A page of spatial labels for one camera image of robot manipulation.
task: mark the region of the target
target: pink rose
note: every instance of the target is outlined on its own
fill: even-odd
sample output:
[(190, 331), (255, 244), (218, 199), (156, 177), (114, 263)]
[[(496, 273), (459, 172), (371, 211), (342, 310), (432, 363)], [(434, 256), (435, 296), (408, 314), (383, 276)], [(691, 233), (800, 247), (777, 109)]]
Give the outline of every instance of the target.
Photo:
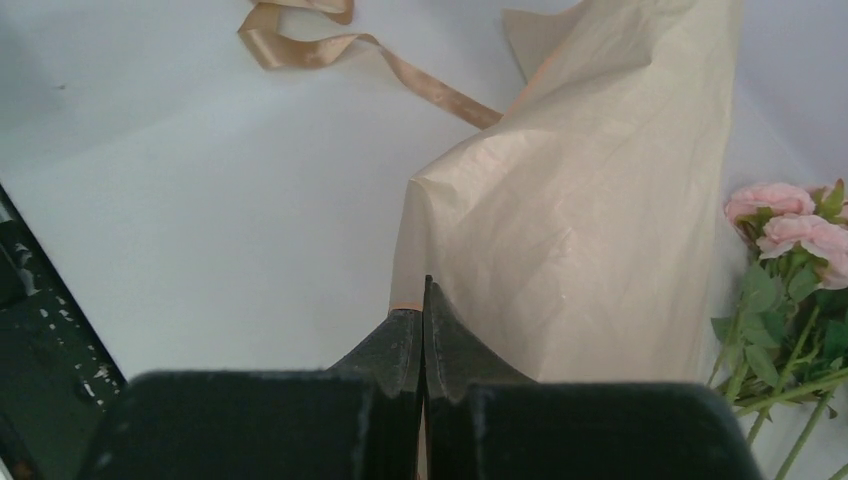
[(730, 223), (736, 225), (737, 218), (753, 215), (758, 208), (763, 207), (771, 208), (775, 215), (812, 215), (816, 210), (813, 198), (803, 188), (786, 183), (758, 183), (731, 195), (724, 207), (724, 214)]
[(761, 259), (777, 258), (800, 245), (806, 251), (828, 261), (819, 272), (822, 288), (848, 288), (848, 230), (829, 223), (818, 215), (792, 213), (774, 217), (763, 228), (757, 240)]

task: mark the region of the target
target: paper fold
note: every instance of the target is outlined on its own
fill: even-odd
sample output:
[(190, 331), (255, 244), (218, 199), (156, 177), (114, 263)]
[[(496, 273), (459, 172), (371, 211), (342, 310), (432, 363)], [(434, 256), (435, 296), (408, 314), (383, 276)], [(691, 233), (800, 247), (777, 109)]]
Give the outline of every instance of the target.
[(392, 304), (420, 303), (431, 274), (533, 378), (693, 379), (740, 21), (739, 0), (506, 12), (535, 73), (410, 180)]

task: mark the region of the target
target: green leaf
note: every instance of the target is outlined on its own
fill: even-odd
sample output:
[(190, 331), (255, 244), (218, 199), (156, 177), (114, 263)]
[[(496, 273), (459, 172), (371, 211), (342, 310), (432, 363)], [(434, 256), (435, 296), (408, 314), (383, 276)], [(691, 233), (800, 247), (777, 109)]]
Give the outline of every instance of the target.
[(783, 279), (778, 277), (772, 277), (772, 283), (774, 284), (774, 303), (772, 303), (769, 311), (773, 310), (784, 310), (788, 307), (786, 305), (786, 285), (783, 284)]
[(848, 350), (848, 324), (831, 320), (824, 334), (824, 358), (836, 359)]
[(780, 375), (766, 349), (759, 345), (745, 347), (745, 360), (760, 380), (772, 387), (777, 385)]
[(741, 309), (746, 313), (760, 313), (774, 305), (777, 288), (768, 273), (758, 263), (753, 263), (742, 278)]
[(779, 281), (781, 286), (783, 286), (783, 282), (780, 279), (780, 274), (782, 272), (789, 271), (789, 259), (792, 257), (792, 254), (781, 255), (777, 258), (772, 258), (766, 260), (766, 271), (769, 272), (769, 275), (772, 276), (775, 280)]
[(789, 298), (796, 302), (801, 302), (816, 291), (819, 285), (819, 277), (813, 271), (812, 264), (807, 264), (800, 272), (795, 274), (795, 277), (789, 282)]
[(822, 200), (824, 199), (824, 191), (825, 191), (825, 190), (827, 190), (827, 189), (826, 189), (826, 188), (824, 188), (824, 187), (822, 187), (822, 188), (817, 188), (817, 189), (815, 189), (815, 190), (813, 191), (813, 193), (810, 195), (811, 197), (813, 197), (813, 202), (815, 202), (815, 204), (816, 204), (817, 206), (818, 206), (818, 205), (821, 205), (821, 202), (822, 202)]
[(822, 315), (841, 312), (848, 309), (848, 292), (845, 290), (816, 290), (816, 304)]
[(756, 242), (758, 238), (762, 236), (762, 227), (756, 227), (750, 222), (736, 222), (739, 225), (739, 228), (743, 232), (743, 237), (748, 239), (751, 243)]
[(763, 348), (777, 348), (783, 336), (777, 339), (766, 328), (764, 317), (758, 313), (745, 313), (742, 315), (742, 336), (754, 345)]
[(810, 363), (804, 370), (802, 382), (814, 382), (833, 373), (830, 369), (832, 360), (819, 358)]
[(812, 260), (814, 255), (801, 245), (795, 245), (789, 251), (789, 270), (795, 271), (798, 267)]
[(774, 217), (774, 210), (771, 207), (757, 207), (757, 219), (763, 223), (768, 222)]
[(727, 340), (727, 334), (730, 333), (730, 326), (733, 324), (732, 317), (713, 318), (710, 319), (713, 324), (713, 333), (719, 342), (724, 343)]
[(840, 178), (836, 181), (833, 191), (821, 201), (818, 210), (825, 219), (838, 217), (842, 213), (842, 204), (845, 202), (845, 182)]
[(786, 337), (786, 315), (782, 312), (763, 312), (760, 318), (771, 338), (778, 344), (783, 343)]

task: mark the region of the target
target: beige wrapping paper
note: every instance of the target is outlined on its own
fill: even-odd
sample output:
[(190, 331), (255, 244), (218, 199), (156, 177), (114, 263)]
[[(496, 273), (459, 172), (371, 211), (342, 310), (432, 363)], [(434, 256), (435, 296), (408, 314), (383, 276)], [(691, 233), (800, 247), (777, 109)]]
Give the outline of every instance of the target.
[(505, 12), (530, 85), (410, 180), (392, 306), (432, 274), (538, 380), (695, 379), (741, 7)]

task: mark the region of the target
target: black object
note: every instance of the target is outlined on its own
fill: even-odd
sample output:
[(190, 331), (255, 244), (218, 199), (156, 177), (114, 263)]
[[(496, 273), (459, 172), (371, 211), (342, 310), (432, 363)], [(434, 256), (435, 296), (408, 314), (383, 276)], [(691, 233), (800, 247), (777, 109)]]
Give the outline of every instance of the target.
[(18, 270), (12, 264), (12, 258), (6, 249), (0, 246), (0, 308), (7, 307), (26, 295), (24, 284), (18, 276)]
[(125, 381), (2, 189), (0, 208), (0, 457), (15, 479), (72, 479)]
[(412, 479), (422, 406), (431, 479), (761, 478), (707, 389), (534, 383), (428, 281), (423, 314), (391, 312), (326, 372), (133, 382), (79, 479)]

